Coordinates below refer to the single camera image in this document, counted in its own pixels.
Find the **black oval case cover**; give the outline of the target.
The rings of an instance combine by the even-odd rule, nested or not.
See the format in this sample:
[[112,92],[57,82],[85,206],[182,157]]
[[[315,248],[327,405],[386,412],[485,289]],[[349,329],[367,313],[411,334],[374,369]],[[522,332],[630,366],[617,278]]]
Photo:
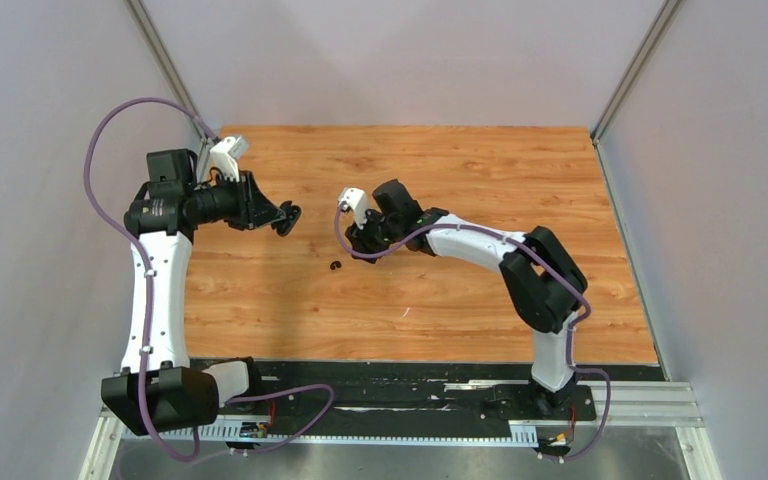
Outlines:
[[285,237],[291,233],[300,219],[302,208],[292,201],[287,200],[279,206],[279,209],[283,212],[284,217],[273,223],[271,227],[278,236]]

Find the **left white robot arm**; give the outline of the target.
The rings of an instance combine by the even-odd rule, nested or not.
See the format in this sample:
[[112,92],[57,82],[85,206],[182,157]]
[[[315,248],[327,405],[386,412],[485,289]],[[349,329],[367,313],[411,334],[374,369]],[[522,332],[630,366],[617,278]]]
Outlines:
[[200,226],[270,227],[286,236],[301,209],[290,201],[274,204],[250,171],[198,184],[195,160],[188,149],[148,154],[149,179],[121,226],[135,273],[130,338],[119,373],[101,384],[101,399],[137,436],[211,424],[228,401],[253,413],[266,400],[250,357],[192,367],[184,332],[186,275]]

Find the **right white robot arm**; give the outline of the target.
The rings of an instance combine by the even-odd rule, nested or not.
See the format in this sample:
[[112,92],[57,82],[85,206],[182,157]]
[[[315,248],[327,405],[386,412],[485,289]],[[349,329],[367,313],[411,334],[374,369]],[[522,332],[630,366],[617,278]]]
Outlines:
[[405,247],[500,275],[515,313],[533,332],[533,408],[552,418],[569,407],[577,383],[573,330],[592,308],[584,297],[588,282],[582,270],[552,230],[505,231],[445,209],[424,209],[396,179],[371,194],[345,188],[337,212],[352,217],[337,238],[355,259],[375,263]]

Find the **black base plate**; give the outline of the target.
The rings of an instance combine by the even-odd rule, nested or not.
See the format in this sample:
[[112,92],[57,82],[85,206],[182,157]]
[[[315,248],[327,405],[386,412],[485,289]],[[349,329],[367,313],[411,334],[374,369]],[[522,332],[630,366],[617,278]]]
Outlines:
[[569,403],[544,409],[528,363],[257,361],[246,396],[278,394],[233,412],[273,419],[269,433],[368,439],[501,440],[514,422],[560,428],[597,420],[597,389],[620,381],[662,383],[652,366],[587,365]]

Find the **left aluminium frame post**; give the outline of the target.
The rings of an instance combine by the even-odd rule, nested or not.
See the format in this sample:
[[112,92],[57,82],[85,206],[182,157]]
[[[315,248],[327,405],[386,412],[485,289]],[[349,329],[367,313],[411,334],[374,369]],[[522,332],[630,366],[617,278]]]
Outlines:
[[160,69],[174,99],[178,104],[199,116],[200,112],[198,107],[194,103],[192,95],[178,71],[175,62],[152,19],[146,3],[142,0],[124,0],[123,3],[142,35],[147,48]]

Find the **aluminium frame post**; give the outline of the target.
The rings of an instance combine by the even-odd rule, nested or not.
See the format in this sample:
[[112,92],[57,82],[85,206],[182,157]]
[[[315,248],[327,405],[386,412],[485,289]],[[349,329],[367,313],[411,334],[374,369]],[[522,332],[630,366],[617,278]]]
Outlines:
[[610,96],[595,126],[590,131],[594,146],[598,146],[607,136],[626,99],[643,73],[647,64],[666,36],[675,16],[685,4],[683,0],[664,0],[661,2],[653,21],[642,41],[627,65],[619,83]]
[[194,103],[192,95],[178,71],[175,62],[152,19],[146,3],[142,0],[124,0],[123,3],[142,35],[147,48],[160,69],[174,99],[178,104],[199,116],[200,112],[198,107]]

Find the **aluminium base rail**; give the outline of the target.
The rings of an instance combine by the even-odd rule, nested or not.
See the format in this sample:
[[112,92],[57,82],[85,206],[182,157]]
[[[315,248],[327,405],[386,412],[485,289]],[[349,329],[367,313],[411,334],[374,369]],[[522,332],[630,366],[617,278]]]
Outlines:
[[579,422],[572,452],[539,454],[549,421],[513,420],[501,437],[302,436],[273,451],[234,454],[241,416],[200,432],[200,456],[181,463],[110,414],[99,418],[83,479],[718,479],[721,471],[691,387],[591,382],[594,421]]

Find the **right aluminium frame post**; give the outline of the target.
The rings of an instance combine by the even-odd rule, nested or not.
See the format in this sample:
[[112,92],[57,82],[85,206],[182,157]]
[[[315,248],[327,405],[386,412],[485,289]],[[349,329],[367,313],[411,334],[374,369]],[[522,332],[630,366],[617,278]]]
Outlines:
[[590,131],[594,146],[598,146],[607,136],[626,99],[643,73],[647,64],[666,36],[675,16],[685,4],[683,0],[664,0],[661,2],[653,21],[642,41],[627,65],[619,83],[610,96],[595,126]]

